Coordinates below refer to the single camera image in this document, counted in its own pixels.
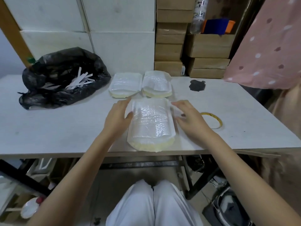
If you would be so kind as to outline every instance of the person's lap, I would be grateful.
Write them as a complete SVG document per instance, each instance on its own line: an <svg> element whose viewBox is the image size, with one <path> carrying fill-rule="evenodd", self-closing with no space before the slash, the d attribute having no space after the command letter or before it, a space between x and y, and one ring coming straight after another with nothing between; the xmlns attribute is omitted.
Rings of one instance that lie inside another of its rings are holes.
<svg viewBox="0 0 301 226"><path fill-rule="evenodd" d="M132 185L108 216L106 226L202 226L199 214L167 180L154 188L144 180Z"/></svg>

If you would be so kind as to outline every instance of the white wall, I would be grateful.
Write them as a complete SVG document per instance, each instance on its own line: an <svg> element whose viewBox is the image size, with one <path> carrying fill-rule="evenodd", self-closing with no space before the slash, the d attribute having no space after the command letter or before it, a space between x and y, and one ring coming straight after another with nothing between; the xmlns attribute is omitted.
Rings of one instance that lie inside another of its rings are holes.
<svg viewBox="0 0 301 226"><path fill-rule="evenodd" d="M0 78L7 74L22 74L25 66L0 29Z"/></svg>

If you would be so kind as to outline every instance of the pink polka dot fabric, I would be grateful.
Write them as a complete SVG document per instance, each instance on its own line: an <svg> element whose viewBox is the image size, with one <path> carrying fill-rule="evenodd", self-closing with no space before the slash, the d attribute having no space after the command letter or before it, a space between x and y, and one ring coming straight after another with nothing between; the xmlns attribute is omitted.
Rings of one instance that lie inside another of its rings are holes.
<svg viewBox="0 0 301 226"><path fill-rule="evenodd" d="M266 0L224 74L261 89L290 89L301 77L301 0Z"/></svg>

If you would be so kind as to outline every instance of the masking tape roll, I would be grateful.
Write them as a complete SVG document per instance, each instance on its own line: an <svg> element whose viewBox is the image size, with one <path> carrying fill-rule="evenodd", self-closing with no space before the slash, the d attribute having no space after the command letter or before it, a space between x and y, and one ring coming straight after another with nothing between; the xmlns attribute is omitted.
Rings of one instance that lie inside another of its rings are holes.
<svg viewBox="0 0 301 226"><path fill-rule="evenodd" d="M217 117L216 115L214 115L214 114L212 114L212 113L206 113L206 112L202 112L202 113L200 113L200 114L201 114L201 115L208 115L208 116L211 116L211 117L217 119L217 121L219 122L219 127L218 127L218 128L220 128L221 126L223 126L222 120L221 120L219 117Z"/></svg>

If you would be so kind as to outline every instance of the plastic bottle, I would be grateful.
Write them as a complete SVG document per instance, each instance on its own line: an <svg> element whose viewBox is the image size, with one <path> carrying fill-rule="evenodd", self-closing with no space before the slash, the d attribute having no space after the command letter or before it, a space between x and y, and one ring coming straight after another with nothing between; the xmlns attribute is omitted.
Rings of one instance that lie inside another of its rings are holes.
<svg viewBox="0 0 301 226"><path fill-rule="evenodd" d="M199 34L205 20L208 0L195 0L193 19L190 24L190 33Z"/></svg>

